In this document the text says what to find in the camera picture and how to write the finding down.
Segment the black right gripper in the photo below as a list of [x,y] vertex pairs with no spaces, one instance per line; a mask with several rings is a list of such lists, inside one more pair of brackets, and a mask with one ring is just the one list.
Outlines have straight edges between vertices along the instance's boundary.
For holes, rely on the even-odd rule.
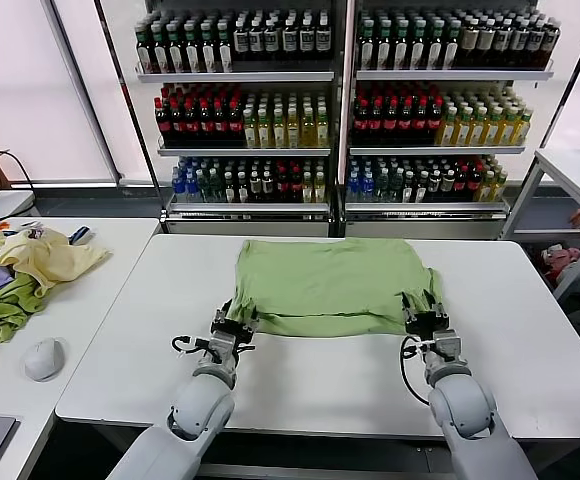
[[433,293],[424,290],[424,296],[430,311],[416,313],[412,309],[408,295],[405,292],[401,293],[405,329],[409,335],[421,340],[432,340],[435,332],[448,329],[449,316],[445,314],[443,303],[438,301]]

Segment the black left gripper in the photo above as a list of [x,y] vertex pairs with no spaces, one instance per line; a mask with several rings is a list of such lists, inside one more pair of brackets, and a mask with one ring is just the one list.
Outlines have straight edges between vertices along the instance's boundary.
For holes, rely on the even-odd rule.
[[256,310],[253,310],[250,316],[244,323],[236,321],[226,321],[227,312],[223,309],[217,309],[213,323],[211,325],[211,332],[221,332],[226,335],[231,335],[235,339],[235,347],[240,345],[248,345],[251,343],[255,331],[258,329],[259,316]]

